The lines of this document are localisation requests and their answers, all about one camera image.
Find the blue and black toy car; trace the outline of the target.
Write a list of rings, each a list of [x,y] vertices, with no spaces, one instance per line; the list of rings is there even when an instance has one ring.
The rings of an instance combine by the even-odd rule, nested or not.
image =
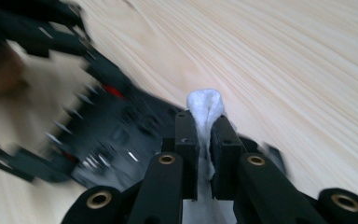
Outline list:
[[[67,124],[51,135],[51,148],[74,162],[71,178],[87,188],[125,190],[144,178],[151,158],[174,137],[175,117],[186,111],[134,88],[122,97],[108,89],[80,99]]]

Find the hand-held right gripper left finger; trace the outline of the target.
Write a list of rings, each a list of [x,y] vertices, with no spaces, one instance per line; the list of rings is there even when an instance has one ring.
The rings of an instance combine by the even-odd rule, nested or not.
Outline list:
[[[164,138],[163,152],[174,152],[183,159],[183,198],[198,199],[199,143],[195,120],[189,110],[175,117],[174,137]]]

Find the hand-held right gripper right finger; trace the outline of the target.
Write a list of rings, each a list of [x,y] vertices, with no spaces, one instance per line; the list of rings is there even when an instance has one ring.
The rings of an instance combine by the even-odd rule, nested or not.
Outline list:
[[[236,193],[237,164],[242,153],[242,142],[228,118],[221,115],[213,124],[211,155],[214,168],[211,187],[217,200],[233,200]]]

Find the white wet wipe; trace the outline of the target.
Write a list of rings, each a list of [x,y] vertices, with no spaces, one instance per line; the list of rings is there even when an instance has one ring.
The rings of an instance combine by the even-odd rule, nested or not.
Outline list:
[[[214,122],[225,114],[221,94],[214,89],[192,91],[187,96],[186,106],[196,123],[200,154],[198,199],[184,200],[183,224],[236,224],[233,202],[213,199],[210,184],[215,173],[209,152],[211,130]]]

